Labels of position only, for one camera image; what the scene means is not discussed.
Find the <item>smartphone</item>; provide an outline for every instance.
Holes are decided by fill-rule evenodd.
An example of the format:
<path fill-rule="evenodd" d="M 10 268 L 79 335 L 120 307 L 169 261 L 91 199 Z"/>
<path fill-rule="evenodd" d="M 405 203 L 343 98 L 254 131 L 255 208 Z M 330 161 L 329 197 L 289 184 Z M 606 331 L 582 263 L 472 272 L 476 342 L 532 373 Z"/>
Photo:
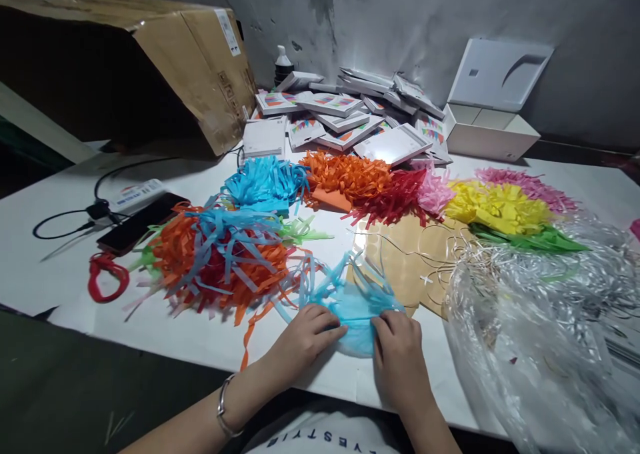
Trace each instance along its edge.
<path fill-rule="evenodd" d="M 150 225 L 164 224 L 176 216 L 177 213 L 172 209 L 179 202 L 189 201 L 173 193 L 163 194 L 98 239 L 98 247 L 116 256 L 128 253 L 149 231 Z"/>

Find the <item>human hand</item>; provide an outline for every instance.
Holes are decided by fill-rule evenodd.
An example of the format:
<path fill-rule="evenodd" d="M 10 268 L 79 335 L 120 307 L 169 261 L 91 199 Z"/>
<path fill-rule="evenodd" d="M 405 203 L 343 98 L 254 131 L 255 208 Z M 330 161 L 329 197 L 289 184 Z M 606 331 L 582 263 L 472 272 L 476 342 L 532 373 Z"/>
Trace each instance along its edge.
<path fill-rule="evenodd" d="M 378 334 L 374 358 L 381 388 L 400 417 L 417 417 L 435 404 L 420 323 L 396 311 L 384 311 L 371 322 Z"/>
<path fill-rule="evenodd" d="M 288 389 L 318 355 L 347 333 L 326 307 L 304 306 L 259 362 L 277 392 Z"/>

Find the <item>silver bracelet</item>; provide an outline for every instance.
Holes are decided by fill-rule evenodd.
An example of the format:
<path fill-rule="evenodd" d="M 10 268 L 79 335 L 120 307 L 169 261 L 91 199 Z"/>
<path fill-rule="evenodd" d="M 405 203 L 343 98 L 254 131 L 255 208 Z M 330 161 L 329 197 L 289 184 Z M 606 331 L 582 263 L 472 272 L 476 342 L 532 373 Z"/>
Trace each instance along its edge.
<path fill-rule="evenodd" d="M 222 414 L 225 413 L 225 392 L 227 391 L 227 386 L 229 385 L 231 380 L 234 378 L 234 376 L 235 374 L 231 374 L 222 383 L 222 388 L 220 388 L 220 400 L 218 400 L 218 414 L 217 414 L 218 424 L 220 424 L 220 428 L 222 428 L 222 430 L 228 437 L 238 437 L 240 434 L 242 434 L 245 431 L 244 429 L 242 429 L 242 431 L 240 432 L 233 432 L 233 430 L 231 430 L 231 428 L 227 425 L 225 420 L 222 418 Z"/>

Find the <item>red cable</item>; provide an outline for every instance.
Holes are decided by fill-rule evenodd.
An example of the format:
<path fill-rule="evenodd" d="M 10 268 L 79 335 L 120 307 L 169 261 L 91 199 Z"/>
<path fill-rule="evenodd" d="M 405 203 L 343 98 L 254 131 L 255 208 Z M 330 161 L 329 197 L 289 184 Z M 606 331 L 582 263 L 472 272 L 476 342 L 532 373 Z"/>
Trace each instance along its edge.
<path fill-rule="evenodd" d="M 115 256 L 111 253 L 98 253 L 89 259 L 89 284 L 87 286 L 91 298 L 97 303 L 107 303 L 116 300 L 129 286 L 129 271 L 113 262 Z M 108 271 L 120 281 L 120 287 L 111 295 L 102 296 L 98 287 L 100 271 Z"/>

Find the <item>table surface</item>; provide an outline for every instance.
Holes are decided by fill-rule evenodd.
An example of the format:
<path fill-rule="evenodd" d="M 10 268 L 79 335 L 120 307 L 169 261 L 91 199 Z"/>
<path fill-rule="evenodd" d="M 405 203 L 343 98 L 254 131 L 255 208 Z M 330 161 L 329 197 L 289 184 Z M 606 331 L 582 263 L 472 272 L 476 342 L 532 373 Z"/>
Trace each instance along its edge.
<path fill-rule="evenodd" d="M 289 153 L 288 158 L 298 161 L 302 156 L 303 153 Z M 640 218 L 640 188 L 618 169 L 534 159 L 522 159 L 524 165 L 520 166 L 455 155 L 452 158 L 454 162 L 449 166 L 452 179 L 470 177 L 475 169 L 488 166 L 526 170 L 532 175 L 544 174 L 544 182 L 566 192 L 603 221 L 620 229 L 628 230 L 631 222 Z M 112 303 L 96 304 L 87 293 L 88 259 L 98 252 L 95 240 L 103 233 L 54 241 L 38 240 L 31 235 L 33 226 L 40 220 L 90 205 L 94 183 L 102 173 L 140 159 L 147 157 L 100 154 L 0 201 L 0 217 L 4 219 L 0 243 L 7 250 L 1 268 L 0 303 L 28 315 L 57 307 L 49 320 L 58 326 L 175 359 L 236 371 L 244 352 L 248 315 L 238 327 L 233 326 L 231 319 L 217 315 L 209 320 L 208 315 L 199 315 L 193 310 L 174 318 L 169 315 L 168 302 L 162 295 L 156 295 L 125 322 L 127 313 L 123 307 L 146 291 L 136 287 L 138 274 L 132 275 L 129 288 Z M 108 198 L 125 187 L 157 178 L 194 205 L 203 205 L 235 171 L 235 154 L 227 155 L 216 165 L 184 159 L 162 161 L 128 169 L 106 180 L 99 194 Z M 312 214 L 314 212 L 306 207 L 298 213 L 305 218 Z M 351 250 L 353 234 L 348 231 L 351 226 L 348 220 L 340 220 L 339 213 L 318 211 L 315 215 L 313 228 L 333 234 L 335 238 L 310 241 L 304 247 L 312 250 L 318 259 L 335 265 L 345 251 Z M 86 220 L 86 214 L 64 216 L 48 223 L 41 234 L 67 232 Z M 126 266 L 137 256 L 130 253 L 120 263 Z M 101 276 L 101 283 L 108 282 L 103 280 L 108 278 Z M 464 429 L 504 435 L 484 403 L 463 390 L 444 321 L 422 306 L 414 319 L 423 328 L 429 377 L 446 420 Z M 284 328 L 285 322 L 275 311 L 258 322 L 249 345 L 250 361 L 260 358 Z M 297 386 L 370 407 L 386 408 L 373 381 L 371 359 L 330 353 L 320 359 Z"/>

